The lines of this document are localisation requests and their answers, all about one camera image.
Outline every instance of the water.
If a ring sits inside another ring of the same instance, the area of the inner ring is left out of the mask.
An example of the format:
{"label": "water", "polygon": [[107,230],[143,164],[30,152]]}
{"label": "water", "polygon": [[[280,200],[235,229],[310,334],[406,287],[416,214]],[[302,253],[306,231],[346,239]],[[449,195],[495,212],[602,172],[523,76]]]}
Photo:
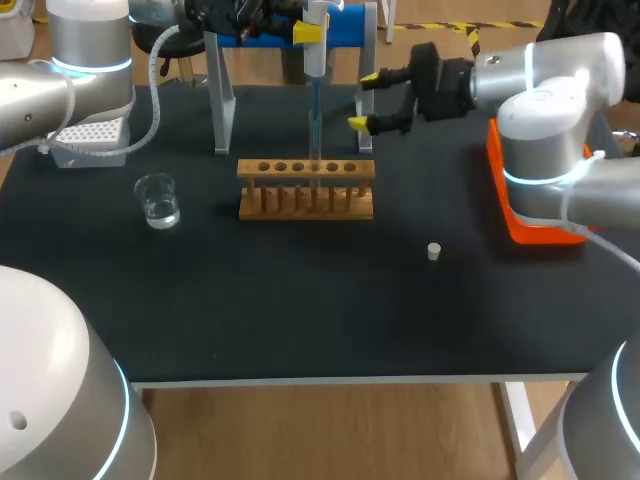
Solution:
{"label": "water", "polygon": [[171,228],[180,220],[178,200],[172,194],[161,194],[148,198],[145,200],[143,208],[147,223],[158,230]]}

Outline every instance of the blue cylinder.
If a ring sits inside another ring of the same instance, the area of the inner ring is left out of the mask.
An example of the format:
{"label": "blue cylinder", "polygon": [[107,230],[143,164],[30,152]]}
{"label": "blue cylinder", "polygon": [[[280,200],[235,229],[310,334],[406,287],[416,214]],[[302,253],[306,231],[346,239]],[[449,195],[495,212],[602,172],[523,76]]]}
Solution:
{"label": "blue cylinder", "polygon": [[[345,5],[342,12],[329,7],[329,15],[327,48],[364,47],[364,5]],[[238,45],[234,37],[218,35],[218,47],[238,48]],[[263,34],[247,38],[242,48],[302,48],[302,44],[289,45],[280,37]]]}

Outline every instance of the white pipette tip box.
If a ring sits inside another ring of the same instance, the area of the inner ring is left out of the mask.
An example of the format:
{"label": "white pipette tip box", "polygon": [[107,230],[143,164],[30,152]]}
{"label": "white pipette tip box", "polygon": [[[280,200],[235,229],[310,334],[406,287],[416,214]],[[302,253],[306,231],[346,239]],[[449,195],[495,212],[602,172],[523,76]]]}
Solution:
{"label": "white pipette tip box", "polygon": [[[124,148],[129,145],[129,139],[129,125],[123,117],[107,122],[67,127],[56,138],[69,145],[96,151]],[[92,157],[55,146],[51,146],[51,154],[59,168],[121,167],[127,158],[126,154],[114,157]]]}

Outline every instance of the black chair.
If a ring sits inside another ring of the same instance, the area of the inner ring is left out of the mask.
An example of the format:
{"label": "black chair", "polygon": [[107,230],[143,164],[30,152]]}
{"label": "black chair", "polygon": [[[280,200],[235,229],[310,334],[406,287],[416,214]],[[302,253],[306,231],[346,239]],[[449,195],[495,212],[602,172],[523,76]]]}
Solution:
{"label": "black chair", "polygon": [[[133,41],[137,47],[143,52],[150,54],[154,43],[165,29],[141,23],[133,23],[131,25],[131,33]],[[169,38],[160,49],[159,58],[165,61],[160,67],[160,76],[166,77],[169,73],[169,65],[171,60],[178,60],[180,69],[180,77],[176,78],[176,82],[186,83],[192,86],[198,86],[206,83],[206,75],[194,75],[191,65],[191,57],[205,51],[204,35],[202,31],[180,32]]]}
{"label": "black chair", "polygon": [[552,0],[538,41],[588,33],[617,33],[627,64],[624,98],[640,103],[640,0]]}

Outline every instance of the yellow and black floor tape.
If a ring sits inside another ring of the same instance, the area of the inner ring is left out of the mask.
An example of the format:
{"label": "yellow and black floor tape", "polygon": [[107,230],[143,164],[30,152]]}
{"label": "yellow and black floor tape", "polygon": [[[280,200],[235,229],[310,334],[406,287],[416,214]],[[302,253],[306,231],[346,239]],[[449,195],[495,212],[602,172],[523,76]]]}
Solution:
{"label": "yellow and black floor tape", "polygon": [[[542,28],[542,22],[435,22],[435,23],[405,23],[394,25],[394,30],[442,30],[452,29],[456,33],[465,33],[471,48],[473,58],[480,53],[481,28]],[[384,30],[384,25],[378,25],[378,30]]]}
{"label": "yellow and black floor tape", "polygon": [[[453,28],[464,31],[470,28],[542,28],[542,22],[433,22],[433,23],[404,23],[394,25],[394,30],[441,30]],[[384,25],[378,25],[378,30],[384,30]]]}

